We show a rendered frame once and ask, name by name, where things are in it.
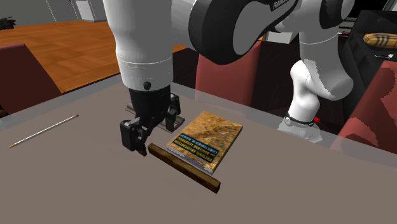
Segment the red chair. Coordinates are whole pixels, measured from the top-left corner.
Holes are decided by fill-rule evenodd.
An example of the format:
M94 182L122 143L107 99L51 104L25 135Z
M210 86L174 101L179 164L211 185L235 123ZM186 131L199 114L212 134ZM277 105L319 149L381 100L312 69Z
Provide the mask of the red chair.
M381 64L331 147L349 149L347 139L397 154L397 62Z
M227 65L217 65L200 55L195 89L250 106L260 50L261 41L257 41L245 56Z

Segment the black cabinet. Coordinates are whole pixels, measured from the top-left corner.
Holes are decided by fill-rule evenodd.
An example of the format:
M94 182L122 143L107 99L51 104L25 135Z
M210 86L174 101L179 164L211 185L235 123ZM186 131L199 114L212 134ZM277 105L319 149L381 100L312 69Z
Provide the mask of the black cabinet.
M397 48L379 48L363 41L369 33L397 34L397 11L363 10L360 12L341 51L341 63L353 79L354 86L342 99L344 119L348 119L372 81L380 65L389 54L397 62Z

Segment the white pencil with red eraser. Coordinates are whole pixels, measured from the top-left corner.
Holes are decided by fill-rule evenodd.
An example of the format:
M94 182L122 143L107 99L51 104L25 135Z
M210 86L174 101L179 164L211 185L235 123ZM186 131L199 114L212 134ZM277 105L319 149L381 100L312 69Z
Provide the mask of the white pencil with red eraser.
M45 129L43 129L43 130L40 130L39 132L34 133L34 134L32 134L32 135L30 135L30 136L28 136L28 137L25 137L25 138L23 138L23 139L21 139L21 140L15 142L15 143L13 143L13 144L10 145L8 148L16 147L16 146L18 146L18 145L20 145L20 144L22 144L22 143L24 143L24 142L26 142L26 141L28 141L28 140L34 138L34 137L40 135L40 134L43 134L43 133L45 133L45 132L47 132L47 131L49 131L49 130L51 130L51 129L54 129L55 127L58 127L59 125L62 125L63 123L66 123L66 122L68 122L68 121L70 121L70 120L73 120L73 119L75 119L75 118L77 118L77 117L79 117L79 114L74 115L74 116L71 116L71 117L69 117L69 118L66 118L65 120L62 120L61 122L55 123L55 124L53 124L52 126L49 126L49 127L45 128Z

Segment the dark brown wooden bar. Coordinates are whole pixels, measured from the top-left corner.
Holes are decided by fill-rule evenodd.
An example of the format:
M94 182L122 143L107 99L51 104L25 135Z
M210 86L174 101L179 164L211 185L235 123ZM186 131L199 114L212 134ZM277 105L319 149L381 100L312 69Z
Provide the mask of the dark brown wooden bar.
M221 182L213 178L212 176L205 174L204 172L198 170L196 167L188 164L187 162L181 160L180 158L174 156L173 154L153 143L150 143L148 145L148 151L158 159L162 160L163 162L175 168L184 175L188 176L192 180L206 187L213 193L219 192Z

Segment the brown book with dark label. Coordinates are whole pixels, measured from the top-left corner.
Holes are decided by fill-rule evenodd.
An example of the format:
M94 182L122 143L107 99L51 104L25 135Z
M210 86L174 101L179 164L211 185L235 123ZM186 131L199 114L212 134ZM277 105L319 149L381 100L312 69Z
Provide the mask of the brown book with dark label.
M167 143L167 151L213 175L243 125L203 111Z

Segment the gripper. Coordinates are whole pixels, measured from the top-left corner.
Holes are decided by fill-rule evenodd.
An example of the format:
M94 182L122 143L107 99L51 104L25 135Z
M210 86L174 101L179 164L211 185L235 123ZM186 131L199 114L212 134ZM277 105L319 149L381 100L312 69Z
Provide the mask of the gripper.
M169 85L147 92L129 89L129 93L136 118L120 122L122 144L128 150L137 151L145 157L145 143L155 127L152 118L155 117L156 121L163 121L165 118L167 129L174 130L176 116L181 113L179 96L171 94Z

